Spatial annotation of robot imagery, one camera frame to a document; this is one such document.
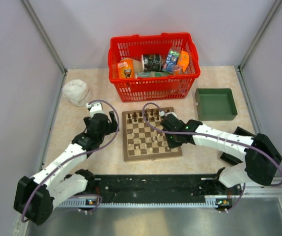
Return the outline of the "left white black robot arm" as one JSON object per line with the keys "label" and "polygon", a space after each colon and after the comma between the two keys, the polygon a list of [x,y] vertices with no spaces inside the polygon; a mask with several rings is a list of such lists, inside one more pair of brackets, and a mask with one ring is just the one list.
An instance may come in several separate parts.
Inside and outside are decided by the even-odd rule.
{"label": "left white black robot arm", "polygon": [[118,134],[118,120],[116,110],[108,115],[98,111],[84,118],[86,130],[78,134],[58,158],[40,172],[18,181],[13,208],[21,214],[21,222],[41,225],[60,203],[80,192],[85,195],[94,192],[95,183],[89,175],[67,175],[94,152],[109,145],[103,143],[104,138]]}

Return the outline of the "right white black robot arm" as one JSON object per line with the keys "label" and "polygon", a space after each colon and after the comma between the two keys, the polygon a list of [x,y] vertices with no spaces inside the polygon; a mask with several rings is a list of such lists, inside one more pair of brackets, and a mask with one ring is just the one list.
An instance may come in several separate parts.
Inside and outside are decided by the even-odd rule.
{"label": "right white black robot arm", "polygon": [[231,187],[255,182],[270,186],[282,161],[280,153],[264,134],[245,136],[231,134],[209,127],[197,120],[184,123],[174,113],[168,113],[161,121],[169,148],[193,144],[216,149],[240,160],[240,163],[220,169],[214,176],[213,189],[223,195]]}

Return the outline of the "wooden chess board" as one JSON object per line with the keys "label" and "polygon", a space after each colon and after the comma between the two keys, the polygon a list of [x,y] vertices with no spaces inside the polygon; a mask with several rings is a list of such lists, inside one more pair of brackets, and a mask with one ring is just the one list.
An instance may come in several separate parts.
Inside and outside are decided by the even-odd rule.
{"label": "wooden chess board", "polygon": [[122,137],[125,162],[182,156],[181,147],[169,148],[165,134],[145,123],[142,110],[122,112]]}

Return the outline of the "white crumpled cloth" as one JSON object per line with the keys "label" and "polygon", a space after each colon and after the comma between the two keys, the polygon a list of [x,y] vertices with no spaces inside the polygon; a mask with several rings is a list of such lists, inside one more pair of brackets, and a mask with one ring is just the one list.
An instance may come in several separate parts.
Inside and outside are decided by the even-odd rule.
{"label": "white crumpled cloth", "polygon": [[67,82],[62,88],[63,96],[77,107],[85,106],[91,100],[91,89],[86,82],[75,79]]}

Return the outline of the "green plastic tray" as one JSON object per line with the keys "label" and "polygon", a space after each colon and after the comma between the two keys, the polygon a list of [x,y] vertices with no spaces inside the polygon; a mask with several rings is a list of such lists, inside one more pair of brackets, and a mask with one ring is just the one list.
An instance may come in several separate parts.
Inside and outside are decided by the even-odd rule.
{"label": "green plastic tray", "polygon": [[230,121],[238,115],[230,88],[198,88],[195,101],[201,121]]}

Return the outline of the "black stand block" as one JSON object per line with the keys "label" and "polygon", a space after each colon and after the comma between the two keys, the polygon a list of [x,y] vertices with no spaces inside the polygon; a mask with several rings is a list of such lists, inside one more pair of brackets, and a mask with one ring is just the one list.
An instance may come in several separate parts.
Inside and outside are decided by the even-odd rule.
{"label": "black stand block", "polygon": [[[239,127],[239,126],[235,129],[233,134],[242,135],[242,136],[252,136],[252,137],[255,136],[253,133],[251,133],[251,132],[249,132],[249,131],[247,131],[247,130]],[[220,159],[223,160],[224,162],[232,165],[232,166],[235,166],[239,163],[242,163],[242,161],[240,159],[238,159],[237,157],[234,157],[234,156],[227,154],[227,153],[224,153],[224,152],[220,156]]]}

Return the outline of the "orange razor package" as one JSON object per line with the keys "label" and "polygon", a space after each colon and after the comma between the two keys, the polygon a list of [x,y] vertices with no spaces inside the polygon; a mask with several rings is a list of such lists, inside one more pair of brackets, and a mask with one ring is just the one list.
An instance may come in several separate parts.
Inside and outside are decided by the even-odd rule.
{"label": "orange razor package", "polygon": [[120,79],[131,79],[135,76],[133,60],[130,58],[122,59],[117,64],[118,77]]}

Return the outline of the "green pouch package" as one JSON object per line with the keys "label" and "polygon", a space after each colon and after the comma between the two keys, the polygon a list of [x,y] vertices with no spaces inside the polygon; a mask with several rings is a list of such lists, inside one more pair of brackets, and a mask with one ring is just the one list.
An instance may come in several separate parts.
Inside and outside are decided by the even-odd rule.
{"label": "green pouch package", "polygon": [[166,77],[168,75],[168,73],[157,71],[139,72],[136,74],[136,78]]}

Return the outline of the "red plastic shopping basket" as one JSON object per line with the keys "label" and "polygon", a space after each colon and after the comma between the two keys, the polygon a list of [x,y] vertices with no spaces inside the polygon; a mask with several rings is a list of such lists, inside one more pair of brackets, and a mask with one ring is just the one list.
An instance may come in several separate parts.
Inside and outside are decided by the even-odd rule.
{"label": "red plastic shopping basket", "polygon": [[197,49],[187,32],[113,37],[108,67],[123,102],[185,98],[200,76]]}

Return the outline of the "blue snack package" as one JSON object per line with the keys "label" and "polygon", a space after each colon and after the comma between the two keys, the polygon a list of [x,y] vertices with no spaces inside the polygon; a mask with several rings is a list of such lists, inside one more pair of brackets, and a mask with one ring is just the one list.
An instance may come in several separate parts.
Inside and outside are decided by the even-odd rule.
{"label": "blue snack package", "polygon": [[172,73],[172,69],[176,66],[178,58],[180,56],[181,47],[180,46],[172,46],[169,49],[166,60],[162,66],[162,71],[166,73]]}

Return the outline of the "orange carton package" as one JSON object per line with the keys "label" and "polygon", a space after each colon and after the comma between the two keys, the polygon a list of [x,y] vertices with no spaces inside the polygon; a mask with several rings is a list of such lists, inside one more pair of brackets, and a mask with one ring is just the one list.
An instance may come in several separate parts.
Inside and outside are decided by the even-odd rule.
{"label": "orange carton package", "polygon": [[177,64],[173,68],[174,75],[184,74],[189,65],[189,54],[185,51],[181,51]]}

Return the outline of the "black printed can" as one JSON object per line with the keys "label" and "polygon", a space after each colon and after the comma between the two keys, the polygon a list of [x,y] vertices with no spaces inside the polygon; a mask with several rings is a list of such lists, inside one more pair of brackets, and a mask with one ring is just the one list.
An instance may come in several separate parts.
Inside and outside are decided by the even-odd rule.
{"label": "black printed can", "polygon": [[161,55],[160,54],[142,54],[142,68],[145,72],[161,71]]}

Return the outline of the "black mounting base rail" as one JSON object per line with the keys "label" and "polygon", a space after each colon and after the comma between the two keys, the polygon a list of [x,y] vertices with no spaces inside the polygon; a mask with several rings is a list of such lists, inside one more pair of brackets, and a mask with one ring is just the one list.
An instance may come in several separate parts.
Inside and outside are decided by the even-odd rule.
{"label": "black mounting base rail", "polygon": [[78,195],[97,194],[105,204],[184,204],[238,193],[237,188],[213,180],[212,174],[95,175]]}

